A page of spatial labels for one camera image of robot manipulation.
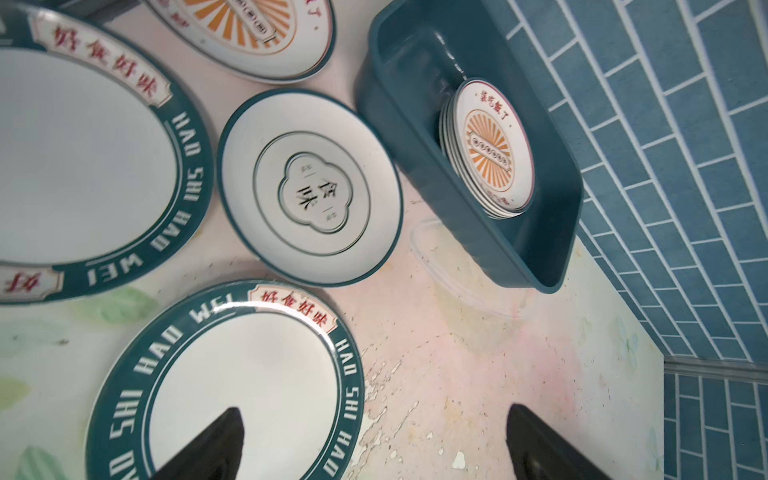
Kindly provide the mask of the green lettered rim plate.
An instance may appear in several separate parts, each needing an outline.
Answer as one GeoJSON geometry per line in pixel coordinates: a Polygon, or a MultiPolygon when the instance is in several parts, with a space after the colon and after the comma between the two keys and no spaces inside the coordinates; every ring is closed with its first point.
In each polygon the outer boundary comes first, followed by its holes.
{"type": "Polygon", "coordinates": [[[177,78],[124,38],[1,5],[1,300],[101,293],[170,259],[203,222],[215,155],[177,78]]]}
{"type": "Polygon", "coordinates": [[[128,344],[89,420],[90,479],[147,479],[228,409],[241,479],[339,479],[359,438],[365,381],[341,316],[304,289],[240,280],[162,311],[128,344]]]}

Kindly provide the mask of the white plate green flower outline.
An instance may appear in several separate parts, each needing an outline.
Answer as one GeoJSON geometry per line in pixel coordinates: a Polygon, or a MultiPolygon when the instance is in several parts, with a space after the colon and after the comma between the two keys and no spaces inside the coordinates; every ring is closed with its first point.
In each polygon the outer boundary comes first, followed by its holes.
{"type": "Polygon", "coordinates": [[[245,246],[284,278],[317,287],[362,281],[402,230],[396,168],[354,111],[304,89],[262,92],[220,138],[217,180],[245,246]]]}

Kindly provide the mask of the orange sunburst plate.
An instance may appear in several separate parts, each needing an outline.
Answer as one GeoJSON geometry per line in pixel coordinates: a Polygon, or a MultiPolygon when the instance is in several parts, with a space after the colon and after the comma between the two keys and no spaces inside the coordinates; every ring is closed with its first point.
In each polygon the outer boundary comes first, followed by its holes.
{"type": "Polygon", "coordinates": [[[327,0],[150,0],[146,5],[208,59],[270,84],[314,76],[336,42],[334,6],[327,0]]]}
{"type": "Polygon", "coordinates": [[[535,192],[535,164],[523,124],[494,85],[470,78],[444,102],[439,143],[451,167],[492,219],[523,214],[535,192]]]}

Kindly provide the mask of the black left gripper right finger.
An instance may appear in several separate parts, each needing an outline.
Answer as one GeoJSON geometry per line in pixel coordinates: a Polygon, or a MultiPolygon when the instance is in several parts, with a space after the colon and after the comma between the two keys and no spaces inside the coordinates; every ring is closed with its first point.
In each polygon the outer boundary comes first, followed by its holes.
{"type": "Polygon", "coordinates": [[[517,479],[609,479],[525,405],[509,409],[506,444],[517,479]]]}

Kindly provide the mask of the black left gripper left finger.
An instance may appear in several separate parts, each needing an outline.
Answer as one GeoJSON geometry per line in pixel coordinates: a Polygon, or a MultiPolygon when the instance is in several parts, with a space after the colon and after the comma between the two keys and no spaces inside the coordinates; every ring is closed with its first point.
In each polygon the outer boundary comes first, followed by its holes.
{"type": "Polygon", "coordinates": [[[241,412],[237,407],[230,407],[151,479],[235,479],[241,464],[244,437],[241,412]]]}

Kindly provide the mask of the teal plastic bin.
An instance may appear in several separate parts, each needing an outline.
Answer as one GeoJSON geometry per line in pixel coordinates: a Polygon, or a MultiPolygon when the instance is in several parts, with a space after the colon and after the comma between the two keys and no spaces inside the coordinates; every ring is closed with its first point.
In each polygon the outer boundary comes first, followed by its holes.
{"type": "Polygon", "coordinates": [[[485,3],[390,3],[371,24],[355,102],[492,281],[561,287],[582,177],[485,3]]]}

